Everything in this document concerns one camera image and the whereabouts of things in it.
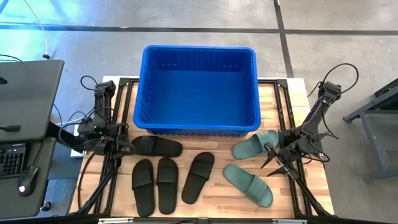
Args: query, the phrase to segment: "wooden tabletop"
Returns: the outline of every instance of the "wooden tabletop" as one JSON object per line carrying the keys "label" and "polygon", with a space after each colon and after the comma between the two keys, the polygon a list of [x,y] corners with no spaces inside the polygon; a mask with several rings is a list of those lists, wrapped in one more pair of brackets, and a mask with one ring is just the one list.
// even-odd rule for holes
{"label": "wooden tabletop", "polygon": [[[113,80],[116,86],[118,85],[120,77],[104,77],[103,81]],[[288,78],[290,99],[295,119],[295,125],[299,126],[310,111],[307,100],[307,92],[305,91],[304,80],[301,78]],[[145,129],[137,128],[132,122],[132,115],[134,113],[134,105],[136,101],[137,85],[135,83],[132,89],[132,97],[129,107],[129,115],[127,122],[129,124],[129,139],[142,135],[149,135]],[[123,91],[122,99],[126,95],[126,89]],[[281,99],[284,99],[282,89],[280,89]],[[259,96],[261,106],[261,127],[245,137],[231,138],[231,137],[214,137],[214,136],[161,136],[162,138],[173,139],[178,141],[183,146],[182,155],[178,158],[173,158],[179,168],[178,177],[178,200],[177,208],[171,215],[163,215],[159,212],[157,206],[157,187],[155,184],[155,212],[151,217],[208,217],[208,218],[292,218],[294,217],[292,209],[292,199],[290,196],[288,177],[284,175],[275,175],[266,177],[267,174],[279,168],[279,165],[273,160],[264,169],[260,166],[266,159],[266,154],[261,154],[256,157],[251,157],[244,160],[235,160],[232,157],[232,147],[240,141],[250,138],[254,133],[266,131],[269,129],[278,130],[279,119],[277,114],[277,105],[275,100],[274,87],[270,84],[259,85]],[[121,102],[119,110],[119,118],[123,112],[124,102]],[[286,112],[286,102],[282,100],[282,107],[284,114]],[[287,116],[284,116],[287,128],[289,128],[289,121]],[[184,203],[181,199],[181,192],[187,178],[188,170],[193,158],[200,152],[211,152],[215,155],[215,163],[211,171],[210,179],[205,184],[201,191],[198,201],[193,205]],[[82,167],[85,164],[88,156],[85,156]],[[131,189],[131,173],[134,165],[141,159],[149,159],[154,166],[154,175],[157,173],[157,163],[160,157],[145,157],[145,156],[126,156],[123,158],[122,165],[119,169],[118,181],[116,183],[115,196],[113,201],[113,209],[111,215],[138,217],[136,201],[134,199],[134,192]],[[102,156],[95,156],[88,165],[86,173],[84,174],[83,183],[81,187],[81,199],[84,203],[94,189],[98,185],[100,179],[100,172],[102,168]],[[244,196],[238,189],[233,187],[224,177],[223,169],[227,164],[235,164],[240,168],[248,171],[251,174],[258,175],[271,188],[274,202],[269,208],[259,207],[248,198]],[[325,171],[320,162],[312,161],[304,165],[305,176],[307,178],[308,188],[312,191],[317,200],[330,213],[333,213],[331,198],[326,181]],[[297,187],[298,199],[300,208],[304,211],[302,191]],[[108,195],[108,187],[105,189],[105,195]],[[103,210],[106,197],[103,197],[101,211]],[[77,188],[73,196],[70,212],[77,211]]]}

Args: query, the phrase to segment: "blue plastic bin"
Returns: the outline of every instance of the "blue plastic bin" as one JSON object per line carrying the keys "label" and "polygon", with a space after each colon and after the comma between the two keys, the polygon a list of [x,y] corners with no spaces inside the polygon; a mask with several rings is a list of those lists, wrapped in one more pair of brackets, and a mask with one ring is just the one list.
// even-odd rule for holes
{"label": "blue plastic bin", "polygon": [[256,54],[247,47],[148,46],[133,121],[153,134],[255,131],[261,124]]}

